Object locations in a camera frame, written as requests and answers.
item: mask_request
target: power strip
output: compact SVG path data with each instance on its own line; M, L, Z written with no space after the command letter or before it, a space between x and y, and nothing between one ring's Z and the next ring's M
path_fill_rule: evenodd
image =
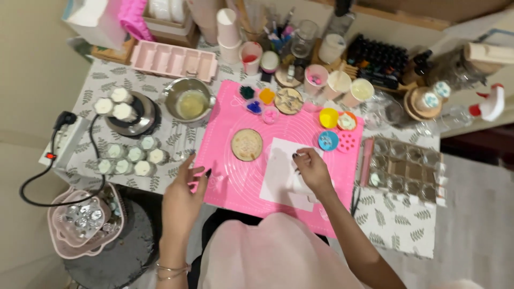
M53 162L52 167L59 170L66 170L66 166L73 155L73 152L79 145L80 140L85 132L87 132L91 121L83 117L77 116L77 121L70 125L63 125L56 133L54 142L53 154L56 159ZM50 165L50 159L52 154L50 153L50 141L43 152L43 155L39 159L39 163L45 166Z

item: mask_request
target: leaf print tablecloth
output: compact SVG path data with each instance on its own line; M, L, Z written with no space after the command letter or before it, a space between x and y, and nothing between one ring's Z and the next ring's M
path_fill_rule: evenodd
M219 58L219 49L205 44L202 40L199 49L214 52ZM242 64L229 65L220 59L216 78L210 83L214 93L217 93L221 82L226 79L251 84L259 88L270 87L274 91L279 89L274 79L272 83L261 82L260 75L247 76L243 71ZM95 114L93 111L94 102L99 97L106 97L113 87L125 87L157 100L160 92L172 81L169 78L142 74L122 64L95 60L73 112L92 119ZM304 95L303 86L298 87L297 90ZM327 102L325 106L340 111L347 110L344 106L332 101ZM361 117L367 110L368 105L366 103L351 109L355 115ZM150 192L164 193L166 186L177 175L181 154L185 153L187 155L193 149L198 150L206 127L207 120L186 126L177 121L163 119L154 136L160 140L161 148L170 152L172 156L170 161L165 165L158 166L157 173L151 178L135 175L115 175L107 177L107 180ZM422 137L412 130L389 128L376 132L364 129L363 139L373 135L408 141L439 150L438 138ZM99 118L93 127L93 137L100 150L105 150L110 142L128 146L136 144L135 140L122 137L109 129L102 118ZM95 160L93 146L87 134L84 134L67 166L67 171L56 173L76 187L94 188L100 182L98 175L94 173ZM361 161L362 152L357 165L356 180L360 178ZM355 220L375 245L421 257L433 257L435 208L410 204L407 200L397 201L390 195L383 195L368 188L358 188L356 186L355 189L361 190L361 200Z

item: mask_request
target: bracelet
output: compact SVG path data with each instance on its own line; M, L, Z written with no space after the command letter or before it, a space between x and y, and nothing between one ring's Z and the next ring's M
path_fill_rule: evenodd
M172 276L170 276L170 277L161 277L161 276L159 276L159 270L166 270L168 272L177 272L177 273L172 275ZM164 281L164 280L171 280L171 279L179 276L180 274L182 274L184 272L190 272L190 271L191 271L191 265L190 264L186 264L186 266L183 267L183 268L173 269L173 268L163 267L159 263L157 263L157 271L155 271L155 275L157 275L157 280L158 281Z

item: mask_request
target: stainless steel bowl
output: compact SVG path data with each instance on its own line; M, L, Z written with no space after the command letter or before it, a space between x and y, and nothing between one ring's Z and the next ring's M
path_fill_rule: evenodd
M180 114L178 114L176 110L176 103L178 97L182 93L190 90L201 91L209 105L205 108L204 112L200 116L193 119L184 119L180 116ZM183 77L173 81L162 91L162 96L164 97L164 106L166 107L168 113L170 113L174 119L182 123L190 123L201 120L207 114L209 114L214 104L216 103L216 96L211 92L211 90L205 85L205 83L203 83L203 81L194 77Z

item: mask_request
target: person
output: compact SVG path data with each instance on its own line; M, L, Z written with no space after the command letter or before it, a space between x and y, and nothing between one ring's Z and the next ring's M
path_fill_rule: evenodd
M189 169L195 156L179 167L163 196L156 289L406 289L339 201L325 162L312 148L300 149L292 158L325 208L347 264L325 237L289 215L274 213L260 219L219 209L204 224L203 254L187 265L189 234L212 172Z

